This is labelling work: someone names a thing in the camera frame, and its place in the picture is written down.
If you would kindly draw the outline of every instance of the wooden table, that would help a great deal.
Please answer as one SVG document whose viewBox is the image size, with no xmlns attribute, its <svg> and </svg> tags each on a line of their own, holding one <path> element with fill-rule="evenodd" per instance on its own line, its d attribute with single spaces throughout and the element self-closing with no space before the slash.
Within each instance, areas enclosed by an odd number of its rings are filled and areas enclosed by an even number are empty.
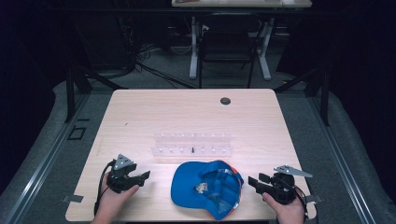
<svg viewBox="0 0 396 224">
<path fill-rule="evenodd" d="M 220 99 L 228 97 L 229 105 Z M 155 133 L 230 133 L 231 157 L 160 158 L 151 151 Z M 275 219 L 274 211 L 248 185 L 248 176 L 272 176 L 274 167 L 288 164 L 301 169 L 288 128 L 272 90 L 123 90 L 115 91 L 94 140 L 91 153 L 75 191 L 81 203 L 70 203 L 69 221 L 93 219 L 100 175 L 119 153 L 137 163 L 130 173 L 151 171 L 145 186 L 128 201 L 117 220 L 122 221 L 209 221 L 205 210 L 173 204 L 170 197 L 176 168 L 185 161 L 222 159 L 237 169 L 245 180 L 238 208 L 225 220 Z M 306 195 L 302 177 L 295 177 Z M 308 207 L 314 217 L 314 206 Z"/>
<path fill-rule="evenodd" d="M 224 11 L 227 7 L 289 7 L 289 8 L 304 8 L 311 7 L 312 2 L 310 0 L 197 0 L 178 3 L 177 0 L 172 0 L 173 7 L 218 7 L 220 11 Z M 271 80 L 270 70 L 268 63 L 265 60 L 265 53 L 268 48 L 268 43 L 273 30 L 274 19 L 271 19 L 265 23 L 262 31 L 262 47 L 258 50 L 259 62 L 262 68 L 262 76 L 264 80 Z M 197 65 L 198 65 L 198 54 L 197 54 L 197 25 L 195 18 L 192 17 L 191 21 L 191 65 L 190 65 L 190 78 L 196 78 Z"/>
</svg>

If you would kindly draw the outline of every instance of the dark background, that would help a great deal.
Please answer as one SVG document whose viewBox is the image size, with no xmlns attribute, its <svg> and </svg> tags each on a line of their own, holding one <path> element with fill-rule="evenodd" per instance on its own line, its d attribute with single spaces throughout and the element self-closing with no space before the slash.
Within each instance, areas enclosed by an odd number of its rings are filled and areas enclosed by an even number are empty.
<svg viewBox="0 0 396 224">
<path fill-rule="evenodd" d="M 140 7 L 170 7 L 170 1 L 164 0 L 129 2 Z M 396 31 L 392 28 L 396 5 L 391 1 L 362 2 L 369 7 L 349 18 L 356 19 L 354 25 L 341 34 L 338 31 L 345 21 L 296 20 L 277 70 L 301 76 L 320 64 L 329 52 L 329 43 L 337 36 L 347 37 L 329 71 L 331 91 L 343 103 L 384 189 L 396 202 L 392 190 L 396 175 L 391 168 L 396 161 Z M 347 10 L 354 3 L 315 0 L 312 9 Z M 42 4 L 35 0 L 0 3 L 1 191 L 15 175 L 50 114 L 55 98 L 52 88 L 65 80 L 71 66 L 124 69 L 131 64 L 131 49 L 125 44 L 117 17 L 49 17 L 40 10 Z M 107 0 L 45 3 L 54 7 L 90 4 L 114 7 Z M 171 20 L 140 20 L 137 28 L 149 35 L 138 38 L 166 48 L 166 25 Z"/>
</svg>

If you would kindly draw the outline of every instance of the gray carpet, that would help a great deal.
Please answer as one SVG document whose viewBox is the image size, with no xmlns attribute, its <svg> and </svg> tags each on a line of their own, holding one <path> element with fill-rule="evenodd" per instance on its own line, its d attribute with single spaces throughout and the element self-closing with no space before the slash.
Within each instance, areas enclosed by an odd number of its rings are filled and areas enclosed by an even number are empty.
<svg viewBox="0 0 396 224">
<path fill-rule="evenodd" d="M 273 79 L 264 81 L 260 67 L 256 63 L 252 88 L 273 89 L 283 84 L 283 80 L 292 78 L 291 75 L 275 72 L 284 43 L 282 38 L 273 39 L 272 46 L 267 53 Z M 149 56 L 143 61 L 145 65 L 172 74 L 192 85 L 197 85 L 197 80 L 190 80 L 188 75 L 190 54 L 178 55 L 174 52 L 154 50 Z M 206 66 L 204 88 L 245 88 L 247 76 L 240 74 L 246 74 L 247 71 L 246 68 L 240 71 L 239 66 L 228 66 L 227 68 Z M 109 77 L 112 72 L 107 71 L 102 74 Z M 170 84 L 163 78 L 139 69 L 127 76 L 111 80 L 130 89 L 185 88 L 177 84 Z M 108 87 L 96 80 L 90 80 L 90 82 L 93 92 L 90 95 L 80 95 L 77 92 L 78 112 L 67 126 L 64 126 L 66 118 L 65 84 L 62 83 L 54 89 L 57 100 L 51 116 L 21 169 L 0 198 L 0 207 L 2 208 L 0 222 L 17 220 L 20 223 L 67 223 L 64 214 L 68 203 L 62 202 L 62 198 L 65 194 L 74 192 L 84 161 L 89 154 L 111 96 L 111 90 Z M 307 182 L 312 191 L 315 194 L 320 194 L 325 200 L 317 205 L 317 219 L 309 220 L 307 223 L 362 223 L 361 214 L 354 201 L 351 200 L 347 181 L 343 179 L 340 169 L 337 167 L 337 159 L 332 153 L 333 146 L 326 130 L 333 134 L 337 146 L 341 148 L 347 166 L 373 215 L 373 219 L 369 219 L 368 223 L 373 223 L 372 220 L 375 220 L 376 223 L 396 223 L 395 206 L 382 190 L 359 135 L 340 102 L 331 95 L 329 105 L 331 126 L 323 128 L 315 107 L 317 99 L 305 98 L 302 94 L 303 89 L 304 83 L 301 83 L 288 92 L 279 93 L 277 97 L 301 165 L 305 171 L 314 175 L 313 178 L 307 178 Z M 73 132 L 73 128 L 85 130 L 80 140 L 67 139 L 68 137 L 79 137 L 76 130 Z M 25 203 L 22 209 L 15 207 L 15 204 L 21 202 L 19 199 L 31 177 L 35 175 L 36 168 L 40 167 L 54 147 L 59 148 L 58 153 L 52 155 L 53 163 L 47 167 L 48 172 L 42 176 L 45 181 L 38 183 L 39 191 L 30 195 L 32 200 Z M 21 210 L 20 217 L 7 219 L 13 212 L 18 214 Z"/>
</svg>

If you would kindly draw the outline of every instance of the baseball cap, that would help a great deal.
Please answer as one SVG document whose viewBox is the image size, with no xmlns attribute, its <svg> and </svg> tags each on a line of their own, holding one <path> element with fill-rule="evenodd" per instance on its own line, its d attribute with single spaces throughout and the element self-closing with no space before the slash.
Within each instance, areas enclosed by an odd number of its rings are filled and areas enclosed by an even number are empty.
<svg viewBox="0 0 396 224">
<path fill-rule="evenodd" d="M 171 198 L 179 206 L 206 209 L 222 220 L 238 206 L 243 184 L 242 176 L 225 161 L 188 161 L 175 172 Z"/>
</svg>

